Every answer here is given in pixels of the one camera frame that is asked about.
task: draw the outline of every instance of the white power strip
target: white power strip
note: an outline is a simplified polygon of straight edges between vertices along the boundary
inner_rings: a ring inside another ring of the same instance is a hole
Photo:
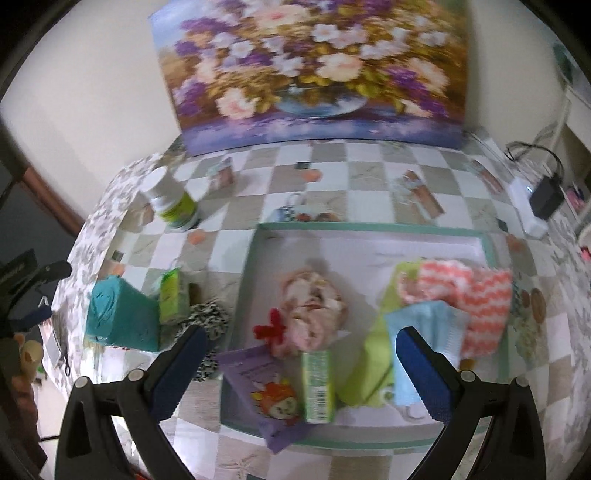
[[[533,191],[534,187],[528,181],[519,177],[516,177],[507,188],[509,198],[519,212],[523,230],[529,236],[540,239],[548,233],[548,222],[537,218],[531,209],[530,196]]]

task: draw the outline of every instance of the red bow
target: red bow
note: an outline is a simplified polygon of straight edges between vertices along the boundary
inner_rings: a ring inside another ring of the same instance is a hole
[[[277,309],[269,311],[270,325],[256,325],[252,328],[257,340],[264,340],[271,347],[272,345],[281,345],[283,343],[283,332],[285,326],[281,323],[281,312]]]

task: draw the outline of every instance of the black and white fabric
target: black and white fabric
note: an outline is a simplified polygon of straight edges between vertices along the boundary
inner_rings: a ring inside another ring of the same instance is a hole
[[[227,331],[230,324],[230,314],[216,300],[210,300],[207,303],[197,303],[191,306],[189,318],[179,326],[175,340],[181,338],[183,333],[191,326],[202,327],[207,333],[210,342],[216,342]],[[193,377],[198,382],[203,382],[208,378],[214,377],[217,373],[216,354],[219,347],[215,346],[207,353],[201,362],[201,366]]]

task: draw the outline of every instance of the light blue cloth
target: light blue cloth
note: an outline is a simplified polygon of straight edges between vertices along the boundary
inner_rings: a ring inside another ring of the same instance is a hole
[[[442,353],[457,368],[460,363],[460,349],[470,316],[450,307],[443,300],[415,303],[401,310],[384,315],[390,341],[392,342],[392,364],[394,366],[395,405],[404,407],[421,401],[413,382],[400,363],[396,354],[396,336],[405,327],[415,327],[429,346]]]

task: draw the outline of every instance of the floral painting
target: floral painting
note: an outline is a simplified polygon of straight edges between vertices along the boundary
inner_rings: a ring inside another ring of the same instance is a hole
[[[465,0],[173,0],[151,21],[191,154],[312,138],[460,145]]]

